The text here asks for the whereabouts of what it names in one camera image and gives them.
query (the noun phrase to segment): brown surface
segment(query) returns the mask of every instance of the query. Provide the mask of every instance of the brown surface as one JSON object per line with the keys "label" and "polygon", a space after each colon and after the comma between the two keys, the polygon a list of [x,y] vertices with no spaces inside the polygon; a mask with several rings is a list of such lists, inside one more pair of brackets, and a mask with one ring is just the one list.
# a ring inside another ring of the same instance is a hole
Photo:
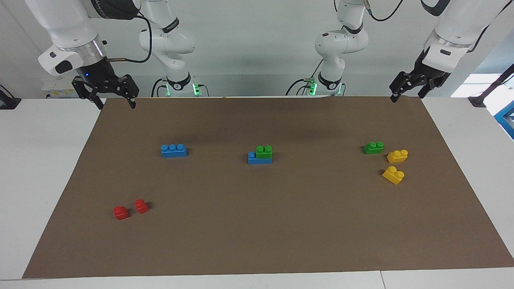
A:
{"label": "brown surface", "polygon": [[[160,156],[178,142],[187,158]],[[272,165],[246,164],[256,145]],[[398,186],[380,175],[395,149]],[[24,278],[508,266],[417,98],[109,99]]]}

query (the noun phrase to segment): table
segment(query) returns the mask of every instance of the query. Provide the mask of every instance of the table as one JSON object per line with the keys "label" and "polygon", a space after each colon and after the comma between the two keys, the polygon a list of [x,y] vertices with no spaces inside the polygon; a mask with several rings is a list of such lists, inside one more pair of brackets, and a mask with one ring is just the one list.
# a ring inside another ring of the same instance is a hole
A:
{"label": "table", "polygon": [[[424,100],[510,253],[514,252],[514,143],[486,110],[467,99]],[[24,100],[2,111],[0,128],[0,288],[257,287],[511,288],[514,268],[237,276],[19,279],[61,195],[99,111],[78,99]]]}

